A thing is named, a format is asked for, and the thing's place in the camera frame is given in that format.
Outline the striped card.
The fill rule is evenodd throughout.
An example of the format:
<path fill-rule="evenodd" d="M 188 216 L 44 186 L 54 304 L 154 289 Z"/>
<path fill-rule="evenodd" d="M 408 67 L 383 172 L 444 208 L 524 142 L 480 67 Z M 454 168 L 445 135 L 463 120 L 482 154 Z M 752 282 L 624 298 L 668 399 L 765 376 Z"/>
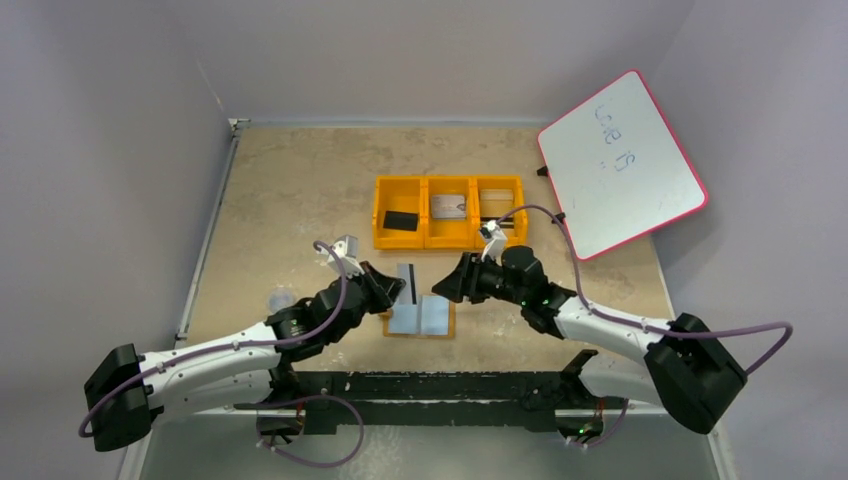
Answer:
<path fill-rule="evenodd" d="M 404 281 L 396 300 L 397 305 L 417 305 L 418 292 L 416 285 L 415 266 L 412 263 L 398 263 L 397 276 Z"/>

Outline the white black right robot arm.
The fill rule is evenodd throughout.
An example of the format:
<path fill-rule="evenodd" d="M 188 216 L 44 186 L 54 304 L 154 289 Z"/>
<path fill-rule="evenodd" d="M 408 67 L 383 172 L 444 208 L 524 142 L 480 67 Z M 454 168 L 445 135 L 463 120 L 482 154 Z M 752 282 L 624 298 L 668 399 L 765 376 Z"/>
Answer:
<path fill-rule="evenodd" d="M 577 292 L 550 281 L 526 246 L 507 248 L 500 261 L 465 253 L 432 292 L 454 303 L 508 302 L 537 332 L 597 347 L 564 369 L 567 383 L 597 398 L 661 406 L 695 433 L 710 433 L 748 382 L 745 369 L 698 317 L 595 313 Z"/>

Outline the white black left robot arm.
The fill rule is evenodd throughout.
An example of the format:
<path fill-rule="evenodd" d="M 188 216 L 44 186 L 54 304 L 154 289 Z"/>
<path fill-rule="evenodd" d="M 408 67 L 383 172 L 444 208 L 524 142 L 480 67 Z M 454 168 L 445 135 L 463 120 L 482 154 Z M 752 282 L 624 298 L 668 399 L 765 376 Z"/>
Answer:
<path fill-rule="evenodd" d="M 84 384 L 88 411 L 78 428 L 98 452 L 126 447 L 157 420 L 294 390 L 291 366 L 339 342 L 370 314 L 384 313 L 407 285 L 369 262 L 235 334 L 181 349 L 113 348 Z"/>

